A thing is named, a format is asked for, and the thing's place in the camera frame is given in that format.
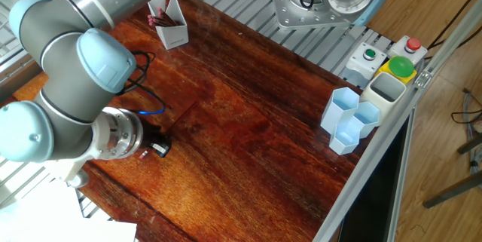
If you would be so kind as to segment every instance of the wooden tabletop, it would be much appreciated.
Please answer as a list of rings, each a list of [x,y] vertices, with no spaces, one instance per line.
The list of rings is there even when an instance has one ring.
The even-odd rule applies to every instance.
[[[189,44],[166,51],[143,8],[111,32],[157,58],[146,87],[167,110],[166,158],[91,161],[81,191],[141,241],[311,241],[368,144],[329,149],[319,126],[331,92],[355,87],[200,0],[179,0]],[[14,94],[32,100],[47,80]],[[157,110],[142,90],[110,106]]]

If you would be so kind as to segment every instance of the wood grain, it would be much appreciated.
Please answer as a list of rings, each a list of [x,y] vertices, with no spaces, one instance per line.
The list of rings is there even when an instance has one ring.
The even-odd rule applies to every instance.
[[[349,85],[200,0],[179,2],[187,45],[166,51],[147,8],[111,32],[156,54],[145,86],[167,110],[147,119],[169,130],[171,152],[91,162],[82,192],[139,223],[143,241],[311,241],[370,139],[338,156],[319,126],[333,89]],[[30,100],[45,80],[15,97]],[[111,106],[160,107],[137,90]]]
[[[422,45],[427,47],[465,1],[386,0],[368,27],[394,41],[398,41],[404,35],[418,38]]]
[[[481,45],[479,35],[454,52],[417,106],[396,241],[480,241],[480,188],[430,209],[422,202],[469,175],[468,154],[456,152],[465,126],[450,113],[462,111],[464,87],[482,97]],[[469,111],[481,107],[473,103]]]

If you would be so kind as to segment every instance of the pen holder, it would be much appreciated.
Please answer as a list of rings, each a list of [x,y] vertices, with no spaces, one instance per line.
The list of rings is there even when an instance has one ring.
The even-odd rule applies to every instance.
[[[387,72],[375,76],[360,96],[362,102],[370,102],[380,110],[378,125],[383,123],[395,104],[405,93],[405,84]]]
[[[370,132],[378,126],[380,110],[370,102],[359,103],[356,113],[349,121],[360,131],[360,138],[367,137]]]
[[[359,95],[348,87],[334,90],[322,115],[321,126],[330,134],[337,124],[348,122],[356,113]]]
[[[353,152],[360,141],[360,131],[348,122],[339,124],[335,128],[335,132],[330,137],[330,149],[338,153],[338,155],[345,155]]]
[[[158,8],[164,10],[166,7],[166,0],[150,0],[148,6],[151,15],[157,16]],[[180,26],[172,27],[155,26],[157,34],[166,50],[188,43],[188,25],[182,15],[178,0],[171,0],[165,12],[171,19],[181,24]]]

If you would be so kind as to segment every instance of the hexagonal container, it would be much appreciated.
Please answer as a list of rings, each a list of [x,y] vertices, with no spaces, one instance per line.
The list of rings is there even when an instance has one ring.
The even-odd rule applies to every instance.
[[[370,102],[359,103],[356,113],[350,120],[360,130],[360,138],[367,137],[378,126],[380,110]]]
[[[348,122],[339,124],[335,133],[330,137],[330,149],[338,155],[346,155],[353,152],[360,141],[360,130],[354,124]]]
[[[356,113],[359,95],[348,87],[333,90],[323,112],[321,126],[334,134],[338,124],[348,122]]]

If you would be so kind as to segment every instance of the wooden floor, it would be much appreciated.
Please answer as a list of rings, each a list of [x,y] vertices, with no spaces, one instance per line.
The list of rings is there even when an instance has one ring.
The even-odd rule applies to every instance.
[[[393,40],[409,35],[428,46],[465,1],[387,0],[369,26]],[[469,175],[468,155],[456,153],[466,141],[465,127],[454,123],[450,113],[462,110],[464,87],[482,97],[480,46],[482,34],[458,49],[418,105],[396,241],[482,240],[481,189],[430,210],[422,206],[437,191]]]

